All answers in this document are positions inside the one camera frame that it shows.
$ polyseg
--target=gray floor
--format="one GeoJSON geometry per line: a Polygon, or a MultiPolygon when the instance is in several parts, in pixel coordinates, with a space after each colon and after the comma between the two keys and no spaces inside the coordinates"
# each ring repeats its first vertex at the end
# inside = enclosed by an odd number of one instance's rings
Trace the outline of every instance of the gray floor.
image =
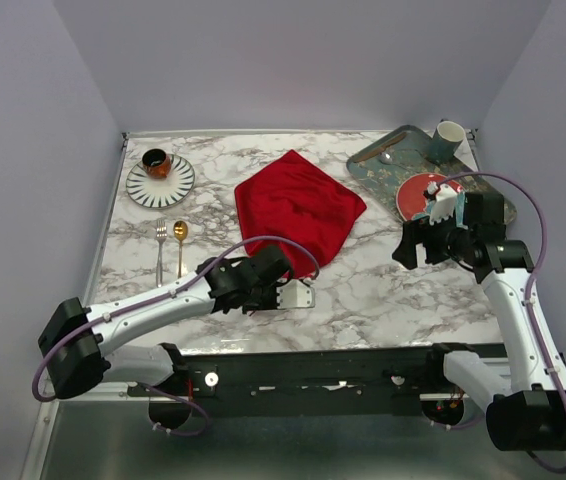
{"type": "Polygon", "coordinates": [[[146,412],[144,402],[62,404],[42,478],[566,478],[498,452],[484,424],[445,432],[390,416],[219,419],[202,437],[177,439],[153,432],[146,412]]]}

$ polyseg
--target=marble table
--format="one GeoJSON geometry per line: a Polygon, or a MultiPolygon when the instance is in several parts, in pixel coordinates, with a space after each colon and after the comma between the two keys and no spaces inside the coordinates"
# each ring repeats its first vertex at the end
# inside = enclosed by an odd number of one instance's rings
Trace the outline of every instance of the marble table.
{"type": "MultiPolygon", "coordinates": [[[[432,342],[501,342],[496,318],[470,273],[452,262],[407,271],[392,261],[401,236],[400,222],[350,176],[346,160],[387,132],[242,134],[130,138],[94,303],[109,302],[154,287],[157,244],[154,225],[185,220],[184,271],[196,268],[241,240],[234,187],[294,149],[324,172],[358,193],[367,210],[343,249],[314,283],[313,309],[257,312],[181,321],[133,342],[176,344],[186,354],[281,352],[428,345],[432,342]],[[125,178],[150,148],[162,148],[190,161],[194,190],[162,211],[135,204],[125,178]]],[[[458,157],[471,167],[467,142],[458,157]]],[[[163,247],[164,281],[176,279],[178,243],[163,247]]]]}

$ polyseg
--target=tray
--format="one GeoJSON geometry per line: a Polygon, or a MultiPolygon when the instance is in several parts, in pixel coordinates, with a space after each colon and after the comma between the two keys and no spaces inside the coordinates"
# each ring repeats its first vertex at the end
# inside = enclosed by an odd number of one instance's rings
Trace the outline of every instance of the tray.
{"type": "MultiPolygon", "coordinates": [[[[346,164],[347,169],[383,206],[400,218],[396,209],[396,191],[411,176],[418,173],[440,173],[448,176],[472,171],[456,157],[441,166],[426,160],[423,153],[431,140],[432,137],[420,128],[403,125],[350,157],[346,164]],[[392,163],[382,163],[380,154],[385,150],[383,145],[404,132],[405,138],[388,147],[392,163]],[[366,157],[366,160],[357,163],[358,160],[366,157]]],[[[461,178],[456,181],[467,191],[498,192],[486,180],[479,177],[461,178]]],[[[516,208],[506,198],[505,223],[508,224],[515,218],[516,208]]]]}

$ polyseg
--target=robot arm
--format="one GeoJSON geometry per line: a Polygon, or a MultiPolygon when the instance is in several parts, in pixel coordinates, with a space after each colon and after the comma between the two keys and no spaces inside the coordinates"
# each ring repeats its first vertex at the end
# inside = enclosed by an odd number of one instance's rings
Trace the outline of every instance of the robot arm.
{"type": "MultiPolygon", "coordinates": [[[[104,381],[153,386],[178,374],[176,347],[127,344],[180,320],[235,308],[246,312],[313,307],[314,290],[301,280],[280,283],[286,273],[291,273],[289,260],[270,245],[251,258],[210,259],[196,273],[124,300],[87,308],[77,298],[64,301],[38,342],[43,356],[49,357],[44,365],[56,398],[76,397],[104,381]]],[[[33,390],[36,397],[38,378],[33,390]]]]}
{"type": "Polygon", "coordinates": [[[462,388],[485,412],[490,437],[500,450],[566,450],[566,414],[553,378],[556,374],[566,396],[566,365],[535,286],[529,299],[525,295],[534,265],[523,242],[506,239],[503,196],[464,193],[458,218],[453,189],[428,188],[424,195],[433,202],[431,214],[403,224],[392,257],[408,269],[416,268],[416,245],[423,244],[426,263],[453,259],[473,271],[496,314],[511,383],[463,345],[440,346],[432,365],[440,370],[440,378],[462,388]],[[544,361],[543,348],[551,364],[544,361]]]}

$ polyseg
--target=red plate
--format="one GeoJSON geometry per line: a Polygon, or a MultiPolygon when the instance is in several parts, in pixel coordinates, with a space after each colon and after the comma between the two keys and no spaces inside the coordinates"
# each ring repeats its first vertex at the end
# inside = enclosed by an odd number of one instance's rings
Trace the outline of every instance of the red plate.
{"type": "MultiPolygon", "coordinates": [[[[427,190],[430,182],[440,182],[441,180],[445,180],[445,177],[438,173],[419,173],[401,184],[396,192],[396,208],[404,221],[412,220],[414,215],[425,212],[427,200],[423,196],[423,192],[427,190]]],[[[448,185],[457,192],[463,191],[463,187],[453,180],[448,182],[448,185]]]]}

